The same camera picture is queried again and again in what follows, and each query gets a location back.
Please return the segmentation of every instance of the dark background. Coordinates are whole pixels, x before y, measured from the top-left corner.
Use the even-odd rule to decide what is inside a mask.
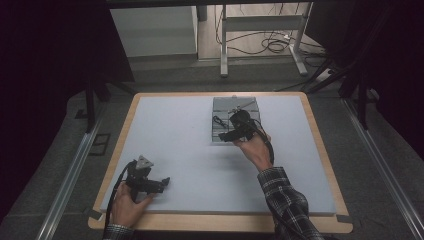
[[[368,87],[380,97],[380,113],[424,159],[424,1],[314,3],[305,33],[345,67],[388,4],[392,13],[371,45],[362,71]]]
[[[31,178],[88,80],[133,81],[102,1],[0,1],[1,211]]]

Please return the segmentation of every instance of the metal rail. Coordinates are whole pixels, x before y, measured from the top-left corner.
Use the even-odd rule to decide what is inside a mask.
[[[60,186],[60,189],[52,203],[52,206],[50,207],[50,210],[47,213],[43,224],[41,225],[40,231],[36,238],[37,240],[53,238],[65,207],[71,196],[72,190],[75,187],[75,183],[78,180],[81,169],[84,166],[84,162],[90,150],[91,144],[93,143],[94,137],[96,136],[100,124],[103,120],[106,108],[107,103],[99,104],[96,116],[97,120],[93,126],[93,129],[91,132],[84,135],[71,162],[71,165],[69,166],[69,170],[62,182],[62,185]]]
[[[418,214],[409,197],[399,185],[398,181],[396,180],[396,177],[390,170],[389,165],[387,164],[386,160],[384,159],[384,156],[381,154],[380,150],[375,144],[369,131],[364,130],[361,123],[358,121],[356,117],[356,110],[352,102],[346,99],[343,99],[342,102],[346,106],[350,115],[350,119],[353,122],[353,125],[355,126],[360,138],[362,139],[368,152],[370,153],[375,166],[377,167],[383,181],[389,189],[389,192],[392,195],[394,201],[396,202],[396,205],[398,206],[400,212],[405,218],[406,223],[411,229],[412,234],[415,236],[415,239],[424,239],[424,225],[420,215]]]

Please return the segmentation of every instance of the wooden frame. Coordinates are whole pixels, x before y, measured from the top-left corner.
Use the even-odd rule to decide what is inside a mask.
[[[315,227],[323,233],[349,233],[353,229],[352,223],[339,222],[338,216],[349,216],[343,196],[340,192],[337,179],[325,150],[324,143],[315,122],[307,96],[300,92],[205,92],[205,93],[139,93],[135,95],[122,127],[118,142],[112,154],[109,167],[106,171],[93,209],[99,211],[105,192],[115,172],[122,152],[129,128],[142,97],[176,97],[176,96],[299,96],[305,110],[306,117],[317,145],[317,149],[324,167],[331,192],[336,204],[336,214],[331,216],[310,216]],[[103,229],[104,220],[97,221],[89,218],[88,225],[93,229]],[[135,225],[138,230],[162,231],[219,231],[219,232],[263,232],[274,231],[274,222],[269,215],[230,215],[230,214],[172,214],[172,213],[145,213]]]

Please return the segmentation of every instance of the gray floor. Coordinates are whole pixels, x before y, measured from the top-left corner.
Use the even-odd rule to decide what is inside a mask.
[[[132,59],[136,83],[141,92],[194,91],[272,91],[305,81],[298,75],[290,57],[230,61],[229,77],[219,77],[216,61],[157,59],[143,62]],[[308,66],[309,72],[314,68]],[[340,189],[354,224],[350,234],[340,239],[414,239],[401,212],[371,161],[371,157],[352,125],[348,112],[337,95],[339,82],[309,95],[320,133],[325,143]],[[91,208],[126,117],[132,97],[109,85],[112,99],[98,134],[110,134],[103,156],[88,156],[66,206],[53,239],[100,239],[101,231],[88,227],[83,211]],[[299,87],[289,90],[297,91]],[[0,226],[0,239],[34,239],[59,189],[69,163],[83,137],[86,121],[75,119],[85,109],[85,96],[69,100],[61,130],[31,182]],[[394,131],[373,104],[368,106],[368,124],[399,183],[423,217],[423,161]],[[92,148],[93,153],[99,149]],[[146,239],[267,239],[264,234],[222,233],[140,233]]]
[[[278,15],[301,15],[307,7],[307,3],[281,3],[272,4],[239,4],[227,5],[228,17],[241,16],[278,16]],[[199,22],[198,25],[198,56],[199,59],[216,59],[221,56],[221,45],[218,43],[222,39],[222,24],[220,21],[222,6],[207,6],[206,21]],[[257,32],[228,32],[227,46],[229,57],[252,57],[252,56],[287,56],[291,55],[289,48],[284,48],[285,44],[280,46],[270,46],[277,51],[264,50],[264,45],[271,40],[284,40],[283,36],[290,36],[290,43],[294,43],[297,37],[297,30],[290,31],[278,29],[278,31],[267,31],[266,33],[253,34]],[[302,42],[312,45],[319,45],[306,35],[303,35]],[[302,50],[314,53],[323,53],[324,49],[301,44]]]

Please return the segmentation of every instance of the black cable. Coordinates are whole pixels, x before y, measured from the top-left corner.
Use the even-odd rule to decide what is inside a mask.
[[[241,12],[241,14],[243,14],[243,16],[244,16],[244,12],[243,12],[243,10],[241,10],[241,4],[240,4],[240,12]]]
[[[279,88],[279,89],[274,89],[274,90],[272,90],[273,92],[281,92],[281,91],[284,91],[284,90],[287,90],[287,89],[290,89],[290,88],[293,88],[293,87],[297,87],[297,86],[299,86],[299,85],[303,85],[303,84],[305,84],[305,83],[307,83],[308,82],[308,80],[306,80],[306,81],[304,81],[304,82],[301,82],[301,83],[296,83],[296,84],[294,84],[294,85],[290,85],[290,86],[288,86],[288,87],[283,87],[283,88]]]
[[[321,65],[313,65],[310,62],[308,62],[308,59],[310,58],[327,58],[327,57],[325,56],[305,57],[305,63],[308,64],[310,67],[321,67]]]
[[[248,122],[244,122],[244,121],[240,121],[240,122],[246,124],[253,131],[255,131],[259,135],[259,137],[261,137],[262,141],[265,143],[265,145],[268,148],[268,151],[269,151],[269,161],[271,162],[272,165],[274,165],[274,148],[272,147],[271,142],[269,141],[269,139],[268,139],[268,137],[267,137],[267,135],[265,133],[265,130],[263,129],[262,125],[259,123],[259,126],[261,127],[261,129],[264,131],[265,134],[263,132],[261,132],[257,127],[253,126],[252,124],[250,124]]]
[[[213,116],[213,121],[214,122],[216,122],[216,123],[218,123],[219,125],[221,125],[223,128],[228,128],[228,125],[224,122],[224,121],[222,121],[222,119],[221,118],[219,118],[218,116]]]
[[[281,8],[280,8],[280,10],[279,10],[279,15],[281,15],[281,13],[283,12],[283,9],[284,9],[284,4],[282,4],[281,5]],[[298,9],[299,9],[299,3],[298,3],[298,5],[297,5],[297,7],[296,7],[296,11],[295,11],[295,14],[297,14],[297,11],[298,11]],[[214,20],[215,20],[215,40],[216,40],[216,42],[218,43],[218,44],[222,44],[222,42],[221,42],[221,39],[219,38],[219,34],[218,34],[218,30],[219,30],[219,25],[221,24],[221,20],[222,20],[222,16],[223,16],[223,10],[221,10],[221,14],[220,14],[220,17],[219,17],[219,20],[218,20],[218,23],[217,23],[217,19],[216,19],[216,6],[214,6]],[[273,37],[273,35],[283,35],[283,36],[286,36],[287,34],[283,34],[283,33],[280,33],[280,32],[276,32],[276,31],[272,31],[271,33],[270,32],[268,32],[268,31],[259,31],[259,32],[253,32],[253,33],[249,33],[249,34],[244,34],[244,35],[241,35],[241,36],[238,36],[238,37],[235,37],[235,38],[232,38],[232,39],[229,39],[229,40],[227,40],[226,42],[228,43],[228,42],[231,42],[231,41],[234,41],[234,40],[237,40],[237,39],[240,39],[240,38],[244,38],[244,37],[247,37],[247,36],[251,36],[251,35],[256,35],[256,34],[264,34],[264,37],[266,38],[266,39],[264,39],[264,40],[262,40],[262,42],[261,42],[261,45],[262,45],[262,47],[263,47],[263,49],[262,50],[260,50],[260,51],[258,51],[258,52],[246,52],[246,51],[243,51],[243,50],[241,50],[241,49],[239,49],[239,48],[235,48],[235,47],[227,47],[228,49],[232,49],[232,50],[235,50],[235,51],[238,51],[238,52],[242,52],[242,53],[244,53],[244,54],[248,54],[248,55],[257,55],[257,54],[260,54],[260,53],[263,53],[263,52],[265,52],[266,50],[269,50],[270,52],[272,52],[272,53],[276,53],[276,54],[278,54],[278,53],[281,53],[281,52],[283,52],[284,50],[286,50],[286,48],[289,46],[289,44],[290,44],[290,40],[291,39],[294,39],[295,40],[295,38],[293,38],[293,37],[291,37],[290,36],[290,39],[289,39],[289,41],[287,42],[287,41],[284,41],[284,40],[281,40],[281,39],[274,39],[274,38],[272,38]],[[267,34],[267,33],[270,33],[271,35],[269,36],[269,37],[266,37],[265,36],[265,34]],[[314,44],[310,44],[310,43],[305,43],[305,42],[300,42],[301,44],[304,44],[304,45],[308,45],[308,46],[312,46],[312,47],[319,47],[319,48],[323,48],[322,46],[319,46],[319,45],[314,45]]]
[[[119,184],[121,184],[122,182],[122,178],[124,177],[124,173],[125,171],[127,171],[129,164],[130,163],[128,163],[125,166],[124,170],[122,170],[121,174],[119,174],[118,180],[116,181],[115,186],[113,186],[112,194],[110,194],[110,198],[109,198],[109,202],[107,204],[107,210],[106,210],[106,219],[105,219],[105,227],[103,229],[103,238],[105,237],[106,228],[109,225],[110,212],[112,211],[112,205],[113,205],[113,200],[115,199],[116,191],[118,190]]]
[[[299,231],[294,229],[292,226],[290,226],[288,223],[286,223],[284,221],[284,219],[280,216],[280,214],[278,214],[277,211],[269,205],[268,201],[266,202],[266,204],[268,205],[268,208],[272,212],[273,216],[275,216],[288,230],[291,230],[292,232],[294,232],[298,237],[300,237],[303,240],[308,239],[302,233],[300,233]]]
[[[326,58],[325,61],[317,68],[315,73],[306,81],[306,83],[300,88],[300,92],[305,92],[305,89],[318,77],[317,74],[319,72],[323,72],[322,68],[324,65],[328,64],[328,61],[330,61],[330,58]]]

